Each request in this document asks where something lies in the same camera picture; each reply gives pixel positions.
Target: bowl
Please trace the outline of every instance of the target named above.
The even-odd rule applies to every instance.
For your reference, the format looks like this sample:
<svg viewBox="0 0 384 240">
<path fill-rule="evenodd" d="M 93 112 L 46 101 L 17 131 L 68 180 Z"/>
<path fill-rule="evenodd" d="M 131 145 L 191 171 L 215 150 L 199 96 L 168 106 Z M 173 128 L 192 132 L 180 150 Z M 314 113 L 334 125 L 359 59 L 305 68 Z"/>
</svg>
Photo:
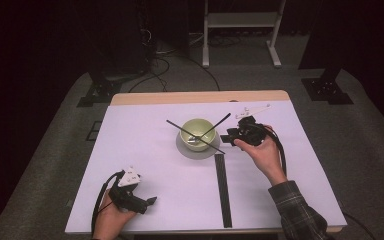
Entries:
<svg viewBox="0 0 384 240">
<path fill-rule="evenodd" d="M 210 130 L 210 128 L 212 127 L 213 127 L 213 124 L 211 122 L 201 118 L 191 119 L 187 121 L 185 124 L 183 124 L 182 126 L 182 128 L 185 129 L 186 131 L 192 133 L 197 137 L 201 137 L 202 140 L 210 144 L 214 141 L 216 137 L 216 130 L 212 129 L 208 133 L 206 132 Z M 200 141 L 199 139 L 194 138 L 193 136 L 186 133 L 185 131 L 180 131 L 179 134 L 180 134 L 180 138 L 182 139 L 186 147 L 192 151 L 201 152 L 209 148 L 207 144 Z"/>
</svg>

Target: table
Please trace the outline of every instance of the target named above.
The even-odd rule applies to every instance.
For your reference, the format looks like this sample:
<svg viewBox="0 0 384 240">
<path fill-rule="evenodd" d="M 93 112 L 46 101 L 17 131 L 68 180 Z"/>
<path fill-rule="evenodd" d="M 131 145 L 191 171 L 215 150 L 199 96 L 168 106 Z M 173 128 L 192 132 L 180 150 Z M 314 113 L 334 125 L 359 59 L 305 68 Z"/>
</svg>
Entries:
<svg viewBox="0 0 384 240">
<path fill-rule="evenodd" d="M 208 29 L 209 28 L 235 28 L 235 27 L 273 27 L 270 40 L 266 41 L 267 48 L 275 68 L 282 67 L 279 56 L 274 47 L 282 22 L 283 10 L 286 0 L 281 0 L 277 12 L 250 12 L 250 13 L 209 13 L 208 0 L 204 7 L 204 44 L 202 47 L 202 66 L 209 67 Z"/>
<path fill-rule="evenodd" d="M 181 93 L 128 93 L 114 96 L 80 185 L 67 233 L 89 233 L 92 210 L 107 178 L 133 166 L 142 182 L 134 194 L 157 196 L 155 205 L 138 215 L 123 230 L 128 234 L 154 233 L 273 233 L 280 232 L 280 217 L 268 194 L 268 180 L 249 156 L 230 144 L 226 174 L 233 226 L 222 221 L 215 161 L 212 155 L 191 158 L 177 142 L 179 125 L 195 117 L 213 123 L 227 111 L 234 116 L 244 107 L 271 104 L 255 115 L 257 122 L 277 131 L 286 153 L 288 177 L 295 180 L 307 202 L 328 222 L 328 230 L 346 225 L 330 184 L 284 91 L 226 91 Z M 236 127 L 228 118 L 216 130 L 225 134 Z"/>
</svg>

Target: plaid shirt sleeve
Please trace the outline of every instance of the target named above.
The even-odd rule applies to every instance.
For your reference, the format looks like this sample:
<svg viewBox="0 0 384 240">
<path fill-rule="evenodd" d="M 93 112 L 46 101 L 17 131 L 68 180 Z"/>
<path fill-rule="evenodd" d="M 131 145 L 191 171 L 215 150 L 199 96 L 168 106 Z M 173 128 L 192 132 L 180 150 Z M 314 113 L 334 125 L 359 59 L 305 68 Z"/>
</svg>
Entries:
<svg viewBox="0 0 384 240">
<path fill-rule="evenodd" d="M 294 181 L 275 185 L 269 193 L 276 203 L 287 239 L 333 239 L 326 233 L 326 220 L 308 206 Z"/>
</svg>

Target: gray carpet floor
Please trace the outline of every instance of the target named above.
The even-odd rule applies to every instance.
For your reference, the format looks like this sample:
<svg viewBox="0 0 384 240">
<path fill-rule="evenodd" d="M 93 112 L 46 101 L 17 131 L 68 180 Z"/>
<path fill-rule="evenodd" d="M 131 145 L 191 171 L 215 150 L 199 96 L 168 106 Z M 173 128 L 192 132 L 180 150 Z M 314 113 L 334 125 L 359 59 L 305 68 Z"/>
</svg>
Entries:
<svg viewBox="0 0 384 240">
<path fill-rule="evenodd" d="M 384 239 L 384 117 L 359 81 L 344 70 L 337 83 L 354 104 L 311 101 L 301 79 L 319 77 L 322 70 L 298 70 L 308 37 L 279 36 L 276 48 L 281 69 L 272 66 L 264 38 L 243 37 L 236 45 L 210 48 L 208 71 L 223 91 L 288 92 L 343 210 L 364 223 L 377 239 Z M 192 59 L 201 61 L 200 48 L 192 48 L 190 53 Z M 217 90 L 207 72 L 188 59 L 174 57 L 177 54 L 160 56 L 170 63 L 161 76 L 167 91 Z M 162 72 L 165 64 L 154 61 L 154 72 Z M 149 76 L 126 82 L 121 92 Z M 90 239 L 65 234 L 64 229 L 94 145 L 86 136 L 93 123 L 103 119 L 108 106 L 76 107 L 91 83 L 87 73 L 80 76 L 62 102 L 0 216 L 0 239 Z M 162 90 L 154 78 L 133 92 Z M 336 239 L 370 239 L 360 226 L 347 221 L 349 225 L 334 234 Z"/>
</svg>

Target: person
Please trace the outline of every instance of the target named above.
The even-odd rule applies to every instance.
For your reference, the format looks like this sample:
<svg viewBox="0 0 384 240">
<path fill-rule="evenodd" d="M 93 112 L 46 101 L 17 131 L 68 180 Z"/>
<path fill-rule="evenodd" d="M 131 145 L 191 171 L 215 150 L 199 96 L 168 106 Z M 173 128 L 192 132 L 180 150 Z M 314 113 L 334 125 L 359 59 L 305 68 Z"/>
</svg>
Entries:
<svg viewBox="0 0 384 240">
<path fill-rule="evenodd" d="M 267 135 L 258 146 L 235 139 L 234 143 L 248 153 L 256 167 L 267 177 L 272 187 L 268 189 L 281 216 L 281 224 L 287 239 L 332 240 L 326 233 L 327 222 L 313 208 L 308 206 L 297 184 L 289 181 L 282 170 L 279 150 L 275 141 Z M 96 221 L 93 239 L 107 240 L 118 236 L 123 226 L 132 219 L 135 212 L 122 212 L 105 194 L 103 209 Z"/>
</svg>

